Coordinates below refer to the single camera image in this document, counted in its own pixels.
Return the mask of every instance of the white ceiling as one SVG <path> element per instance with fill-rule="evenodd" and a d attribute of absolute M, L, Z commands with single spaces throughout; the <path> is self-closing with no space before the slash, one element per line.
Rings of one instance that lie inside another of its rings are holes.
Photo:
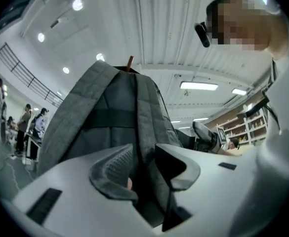
<path fill-rule="evenodd" d="M 194 24 L 205 20 L 211 0 L 82 0 L 80 11 L 72 9 L 73 1 L 41 0 L 23 32 L 49 64 L 63 92 L 71 90 L 97 53 L 113 66 L 126 65 L 132 55 L 132 67 L 155 81 L 171 119 L 182 120 L 176 124 L 180 127 L 226 110 L 224 104 L 235 96 L 232 89 L 253 89 L 270 65 L 265 52 L 201 45 Z M 58 18 L 65 22 L 51 29 Z M 45 34 L 42 43 L 37 40 L 40 32 Z M 68 75 L 63 67 L 70 69 Z M 185 96 L 180 82 L 193 76 L 219 88 L 189 90 Z"/>

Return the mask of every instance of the black strap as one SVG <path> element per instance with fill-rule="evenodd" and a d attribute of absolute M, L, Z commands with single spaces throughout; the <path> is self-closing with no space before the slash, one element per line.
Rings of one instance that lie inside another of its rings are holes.
<path fill-rule="evenodd" d="M 133 111 L 116 109 L 92 110 L 84 122 L 82 129 L 97 127 L 135 128 L 136 115 Z"/>

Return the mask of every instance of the gray floor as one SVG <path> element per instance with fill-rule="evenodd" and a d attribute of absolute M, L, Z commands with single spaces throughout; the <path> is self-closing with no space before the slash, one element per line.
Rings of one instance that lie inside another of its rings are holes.
<path fill-rule="evenodd" d="M 16 194 L 31 183 L 35 173 L 28 171 L 22 158 L 11 159 L 14 148 L 0 141 L 0 197 L 12 200 Z"/>

